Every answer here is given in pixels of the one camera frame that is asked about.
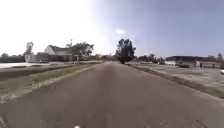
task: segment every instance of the parking lot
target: parking lot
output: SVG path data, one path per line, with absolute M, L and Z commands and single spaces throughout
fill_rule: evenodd
M 151 63 L 131 62 L 130 64 L 139 67 L 147 67 L 167 75 L 178 76 L 205 86 L 217 87 L 224 91 L 224 75 L 220 69 L 212 68 L 179 68 L 170 65 L 157 65 Z

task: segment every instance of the tree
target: tree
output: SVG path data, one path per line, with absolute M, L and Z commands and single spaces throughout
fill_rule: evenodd
M 91 55 L 93 50 L 94 50 L 94 45 L 88 44 L 85 41 L 72 45 L 71 47 L 72 54 L 77 55 L 78 60 L 82 60 L 84 57 Z
M 214 61 L 214 60 L 216 60 L 216 59 L 215 59 L 214 56 L 209 55 L 209 56 L 208 56 L 208 60 L 210 60 L 210 61 Z
M 139 56 L 138 59 L 141 60 L 141 61 L 147 61 L 147 60 L 148 60 L 148 58 L 147 58 L 146 55 L 144 55 L 144 56 Z
M 138 59 L 138 57 L 137 57 L 137 56 L 133 56 L 133 59 L 134 59 L 134 60 L 137 60 L 137 59 Z
M 152 62 L 152 61 L 154 61 L 155 60 L 155 54 L 149 54 L 149 56 L 148 56 L 148 61 L 150 61 L 150 62 Z
M 34 45 L 33 42 L 28 42 L 26 44 L 26 51 L 25 51 L 25 53 L 23 55 L 32 54 L 32 52 L 33 52 L 33 45 Z
M 121 39 L 118 41 L 116 56 L 117 59 L 124 64 L 134 58 L 136 48 L 133 47 L 132 41 L 129 39 Z
M 71 60 L 73 61 L 74 52 L 72 51 L 72 46 L 73 46 L 72 45 L 72 40 L 73 39 L 70 40 L 71 41 L 70 43 L 66 44 L 66 47 L 69 48 L 69 53 L 72 54 Z
M 6 53 L 3 53 L 3 54 L 1 55 L 1 58 L 7 58 L 7 57 L 9 57 L 9 55 L 6 54 Z
M 222 61 L 223 61 L 223 56 L 222 56 L 221 53 L 218 53 L 217 60 L 218 60 L 219 62 L 222 62 Z
M 100 59 L 101 59 L 101 60 L 107 60 L 107 56 L 106 56 L 106 55 L 102 55 L 102 56 L 100 57 Z
M 157 62 L 164 63 L 165 62 L 165 59 L 163 59 L 162 57 L 160 57 L 160 58 L 157 59 Z
M 100 57 L 101 57 L 101 55 L 100 55 L 100 54 L 96 54 L 95 56 L 96 56 L 96 59 L 97 59 L 97 60 L 99 60 L 99 59 L 100 59 Z

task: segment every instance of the blue sky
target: blue sky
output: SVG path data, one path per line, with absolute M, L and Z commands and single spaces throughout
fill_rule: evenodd
M 107 54 L 114 53 L 122 37 L 134 37 L 137 55 L 224 53 L 222 0 L 75 1 L 0 1 L 0 53 L 19 54 L 28 41 L 34 42 L 35 52 L 43 51 L 48 44 L 64 46 L 73 38 Z M 10 50 L 11 44 L 17 47 Z

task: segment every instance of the white house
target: white house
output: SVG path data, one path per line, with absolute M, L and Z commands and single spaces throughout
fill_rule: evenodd
M 69 48 L 60 48 L 53 45 L 48 45 L 44 52 L 39 52 L 36 55 L 30 54 L 25 56 L 27 63 L 39 63 L 42 61 L 60 61 L 69 60 L 72 61 L 72 54 L 70 54 Z

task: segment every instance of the dry grass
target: dry grass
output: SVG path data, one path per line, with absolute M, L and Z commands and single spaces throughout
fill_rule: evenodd
M 152 69 L 155 69 L 155 70 L 159 70 L 159 71 L 164 71 L 164 72 L 169 72 L 169 73 L 172 73 L 172 74 L 184 74 L 184 75 L 196 75 L 196 76 L 203 76 L 202 73 L 199 73 L 199 72 L 193 72 L 191 71 L 191 69 L 186 69 L 186 71 L 176 71 L 176 70 L 170 70 L 170 69 L 164 69 L 164 68 L 152 68 Z
M 60 76 L 64 76 L 70 73 L 74 73 L 78 70 L 87 68 L 89 66 L 93 66 L 95 64 L 83 64 L 83 65 L 75 65 L 73 67 L 63 68 L 63 69 L 55 69 L 51 71 L 45 71 L 41 73 L 32 74 L 29 76 L 21 76 L 14 79 L 9 79 L 0 82 L 0 95 L 7 94 L 21 88 L 25 88 L 28 86 L 32 86 L 35 83 L 39 83 L 51 78 L 56 78 Z
M 171 75 L 168 75 L 168 74 L 163 74 L 163 73 L 157 72 L 155 70 L 151 70 L 151 69 L 146 68 L 146 67 L 137 67 L 137 66 L 132 66 L 132 67 L 134 67 L 136 69 L 139 69 L 139 70 L 142 70 L 142 71 L 145 71 L 145 72 L 148 72 L 148 73 L 151 73 L 151 74 L 154 74 L 154 75 L 157 75 L 157 76 L 161 76 L 163 78 L 174 81 L 174 82 L 179 83 L 181 85 L 185 85 L 187 87 L 190 87 L 190 88 L 193 88 L 193 89 L 196 89 L 196 90 L 199 90 L 199 91 L 208 93 L 210 95 L 213 95 L 213 96 L 224 99 L 224 92 L 221 91 L 218 88 L 204 86 L 203 84 L 200 84 L 200 83 L 197 83 L 197 82 L 194 82 L 194 81 L 189 81 L 189 80 L 177 77 L 177 76 L 171 76 Z

